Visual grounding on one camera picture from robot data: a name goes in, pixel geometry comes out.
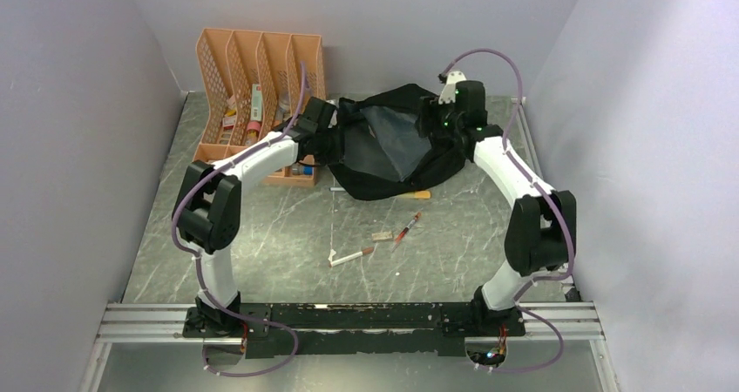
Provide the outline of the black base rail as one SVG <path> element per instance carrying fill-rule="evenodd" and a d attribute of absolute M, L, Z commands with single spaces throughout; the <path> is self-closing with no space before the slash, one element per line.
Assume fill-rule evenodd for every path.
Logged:
<path fill-rule="evenodd" d="M 473 337 L 525 334 L 516 308 L 487 311 L 472 302 L 243 303 L 240 312 L 249 321 L 204 305 L 189 308 L 181 335 L 213 345 L 244 341 L 246 357 L 257 359 L 291 352 L 465 356 L 465 342 Z"/>

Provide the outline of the small brown eraser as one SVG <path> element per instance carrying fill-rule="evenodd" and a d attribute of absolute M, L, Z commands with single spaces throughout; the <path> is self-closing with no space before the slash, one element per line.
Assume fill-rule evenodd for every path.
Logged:
<path fill-rule="evenodd" d="M 373 242 L 384 242 L 384 241 L 390 241 L 394 239 L 393 232 L 391 231 L 382 231 L 371 234 L 371 239 Z"/>

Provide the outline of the teal stationery box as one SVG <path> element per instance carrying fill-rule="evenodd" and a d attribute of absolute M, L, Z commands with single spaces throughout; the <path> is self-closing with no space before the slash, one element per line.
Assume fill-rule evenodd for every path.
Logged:
<path fill-rule="evenodd" d="M 251 89 L 250 120 L 263 121 L 263 95 L 261 86 L 253 84 Z"/>

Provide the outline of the red white staples box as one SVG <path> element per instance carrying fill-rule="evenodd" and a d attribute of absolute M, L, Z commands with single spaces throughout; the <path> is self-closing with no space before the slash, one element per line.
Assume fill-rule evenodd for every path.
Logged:
<path fill-rule="evenodd" d="M 235 109 L 228 109 L 221 120 L 223 129 L 233 129 L 237 122 L 237 112 Z"/>

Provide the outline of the yellow highlighter pen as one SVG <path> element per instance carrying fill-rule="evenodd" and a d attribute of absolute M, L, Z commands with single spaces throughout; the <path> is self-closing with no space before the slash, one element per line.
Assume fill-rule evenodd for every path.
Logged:
<path fill-rule="evenodd" d="M 431 198 L 431 192 L 428 190 L 423 191 L 414 191 L 409 193 L 404 193 L 401 195 L 401 198 L 404 199 L 430 199 Z"/>

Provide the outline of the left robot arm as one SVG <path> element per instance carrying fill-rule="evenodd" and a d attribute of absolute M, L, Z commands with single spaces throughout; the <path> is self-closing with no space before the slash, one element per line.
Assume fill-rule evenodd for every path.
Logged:
<path fill-rule="evenodd" d="M 241 227 L 244 191 L 279 168 L 335 150 L 331 119 L 337 108 L 310 98 L 302 113 L 226 159 L 194 161 L 186 169 L 172 215 L 175 246 L 191 254 L 199 292 L 196 308 L 207 327 L 232 331 L 243 321 L 230 246 Z"/>

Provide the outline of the clear plastic bag inside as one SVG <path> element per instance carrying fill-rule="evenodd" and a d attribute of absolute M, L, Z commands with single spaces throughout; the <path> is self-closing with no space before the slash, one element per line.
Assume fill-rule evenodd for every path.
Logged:
<path fill-rule="evenodd" d="M 362 113 L 398 179 L 407 179 L 431 150 L 429 139 L 418 133 L 417 116 L 380 105 L 365 107 Z"/>

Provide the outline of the black student backpack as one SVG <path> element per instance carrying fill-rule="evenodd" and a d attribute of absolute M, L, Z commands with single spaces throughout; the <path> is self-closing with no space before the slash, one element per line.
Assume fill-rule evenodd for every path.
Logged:
<path fill-rule="evenodd" d="M 358 200 L 426 190 L 460 172 L 466 158 L 448 139 L 421 137 L 422 98 L 435 94 L 405 84 L 363 100 L 339 98 L 332 130 L 342 142 L 337 160 L 323 159 L 338 184 Z"/>

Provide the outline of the aluminium frame rail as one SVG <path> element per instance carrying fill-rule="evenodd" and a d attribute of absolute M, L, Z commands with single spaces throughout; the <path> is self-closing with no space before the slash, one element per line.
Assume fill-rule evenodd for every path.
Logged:
<path fill-rule="evenodd" d="M 605 337 L 594 304 L 590 302 L 526 303 L 525 314 L 505 325 L 510 341 L 595 341 Z M 203 343 L 236 345 L 237 334 L 214 335 L 204 328 L 186 332 L 191 306 L 183 304 L 111 304 L 100 322 L 96 340 L 109 343 Z M 258 312 L 247 338 L 265 339 L 271 328 L 265 320 L 277 321 L 299 333 L 321 335 L 341 332 L 361 334 L 410 334 L 415 330 L 437 330 L 468 342 L 491 342 L 463 322 L 463 303 L 360 303 L 338 304 L 249 304 Z"/>

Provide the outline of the white brown pen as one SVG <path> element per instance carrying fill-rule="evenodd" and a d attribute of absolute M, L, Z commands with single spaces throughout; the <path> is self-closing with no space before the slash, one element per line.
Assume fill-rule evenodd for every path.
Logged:
<path fill-rule="evenodd" d="M 362 249 L 361 251 L 347 254 L 342 257 L 338 257 L 337 251 L 335 249 L 331 249 L 329 252 L 329 257 L 328 257 L 329 267 L 333 268 L 333 267 L 342 265 L 344 263 L 347 263 L 349 261 L 360 259 L 363 256 L 367 256 L 367 255 L 374 253 L 374 251 L 375 251 L 374 247 L 367 247 L 367 248 Z"/>

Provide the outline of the red pen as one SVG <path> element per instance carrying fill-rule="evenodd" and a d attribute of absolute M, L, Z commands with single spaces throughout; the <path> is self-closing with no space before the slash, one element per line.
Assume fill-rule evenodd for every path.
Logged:
<path fill-rule="evenodd" d="M 404 236 L 405 236 L 405 235 L 406 235 L 406 234 L 407 234 L 407 233 L 408 233 L 408 232 L 409 232 L 409 231 L 411 230 L 411 228 L 412 228 L 413 226 L 415 226 L 415 225 L 416 225 L 416 223 L 417 223 L 417 222 L 419 221 L 419 219 L 421 218 L 421 215 L 422 215 L 422 213 L 421 213 L 421 212 L 417 212 L 417 213 L 416 213 L 416 214 L 415 214 L 415 215 L 413 216 L 413 218 L 411 219 L 411 221 L 410 221 L 410 222 L 409 222 L 409 223 L 408 223 L 408 224 L 407 224 L 407 225 L 406 225 L 406 226 L 405 226 L 405 227 L 404 227 L 404 228 L 403 228 L 403 229 L 402 229 L 402 230 L 400 231 L 400 233 L 399 233 L 399 234 L 397 235 L 397 237 L 396 237 L 396 238 L 394 239 L 394 243 L 395 243 L 396 245 L 397 245 L 397 244 L 399 244 L 399 243 L 401 242 L 401 240 L 403 239 L 403 237 L 404 237 Z"/>

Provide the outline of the peach plastic desk organizer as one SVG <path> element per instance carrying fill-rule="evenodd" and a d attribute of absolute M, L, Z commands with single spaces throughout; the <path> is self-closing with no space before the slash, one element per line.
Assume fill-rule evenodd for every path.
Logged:
<path fill-rule="evenodd" d="M 234 156 L 327 97 L 319 35 L 205 28 L 196 52 L 208 105 L 197 160 Z"/>

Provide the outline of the pink crayon tube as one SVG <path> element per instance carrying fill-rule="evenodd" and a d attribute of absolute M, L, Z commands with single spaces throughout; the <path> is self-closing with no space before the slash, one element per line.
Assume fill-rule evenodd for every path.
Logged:
<path fill-rule="evenodd" d="M 259 141 L 261 133 L 261 122 L 250 120 L 246 125 L 244 146 L 252 146 Z"/>

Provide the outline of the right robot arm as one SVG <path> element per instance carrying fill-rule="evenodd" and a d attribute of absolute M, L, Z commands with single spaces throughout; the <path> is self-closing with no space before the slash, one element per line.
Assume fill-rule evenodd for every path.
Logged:
<path fill-rule="evenodd" d="M 485 87 L 460 71 L 444 75 L 435 98 L 425 98 L 417 128 L 421 135 L 448 139 L 457 152 L 487 174 L 504 195 L 511 215 L 505 261 L 475 293 L 480 319 L 498 318 L 540 281 L 569 277 L 575 257 L 576 199 L 546 183 L 513 149 L 505 132 L 487 121 Z"/>

